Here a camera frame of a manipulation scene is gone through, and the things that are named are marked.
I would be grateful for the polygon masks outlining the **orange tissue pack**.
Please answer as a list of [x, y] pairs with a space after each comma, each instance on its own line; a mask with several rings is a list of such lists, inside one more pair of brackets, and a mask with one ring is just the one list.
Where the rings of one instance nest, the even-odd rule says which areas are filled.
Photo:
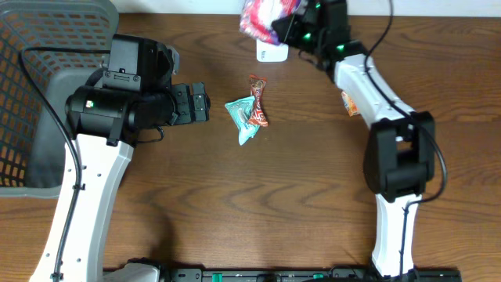
[[341, 93], [341, 98], [350, 117], [359, 115], [358, 107], [355, 105], [354, 100], [346, 92]]

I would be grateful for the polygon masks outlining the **brown orange candy bar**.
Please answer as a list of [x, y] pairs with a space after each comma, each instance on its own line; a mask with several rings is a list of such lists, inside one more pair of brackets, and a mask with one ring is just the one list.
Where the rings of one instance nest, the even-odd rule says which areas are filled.
[[251, 125], [258, 125], [262, 127], [269, 126], [265, 112], [262, 109], [262, 96], [266, 83], [266, 78], [261, 78], [254, 74], [249, 76], [250, 94], [255, 98], [253, 109], [248, 119], [248, 122]]

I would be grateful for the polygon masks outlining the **teal wrapper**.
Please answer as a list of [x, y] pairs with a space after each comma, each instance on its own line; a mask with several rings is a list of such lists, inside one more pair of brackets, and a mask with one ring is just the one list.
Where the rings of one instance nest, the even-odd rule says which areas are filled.
[[254, 96], [248, 96], [225, 104], [233, 122], [239, 130], [238, 142], [242, 146], [250, 138], [254, 138], [259, 126], [249, 123], [254, 108]]

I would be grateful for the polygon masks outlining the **red purple snack bag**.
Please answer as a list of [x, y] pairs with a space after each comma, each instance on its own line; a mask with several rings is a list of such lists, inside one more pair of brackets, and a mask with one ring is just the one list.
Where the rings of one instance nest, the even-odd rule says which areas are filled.
[[280, 45], [272, 22], [293, 13], [303, 13], [308, 0], [245, 0], [240, 14], [240, 32], [261, 42]]

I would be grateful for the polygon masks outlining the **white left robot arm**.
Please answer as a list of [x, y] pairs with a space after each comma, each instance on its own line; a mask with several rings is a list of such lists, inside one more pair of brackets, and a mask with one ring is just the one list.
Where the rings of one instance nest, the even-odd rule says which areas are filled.
[[118, 187], [145, 129], [205, 122], [203, 83], [174, 84], [180, 57], [171, 46], [116, 34], [108, 62], [68, 96], [56, 125], [65, 167], [51, 230], [33, 281], [164, 281], [168, 271], [133, 258], [105, 271], [103, 256]]

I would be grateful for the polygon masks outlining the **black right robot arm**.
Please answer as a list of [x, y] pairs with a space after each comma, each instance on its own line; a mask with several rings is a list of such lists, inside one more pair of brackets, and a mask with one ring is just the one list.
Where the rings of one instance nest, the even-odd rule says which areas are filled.
[[434, 119], [391, 89], [374, 65], [374, 48], [351, 36], [346, 1], [308, 1], [271, 23], [279, 42], [312, 54], [317, 67], [354, 102], [369, 129], [362, 171], [377, 203], [371, 278], [416, 281], [413, 229], [440, 151]]

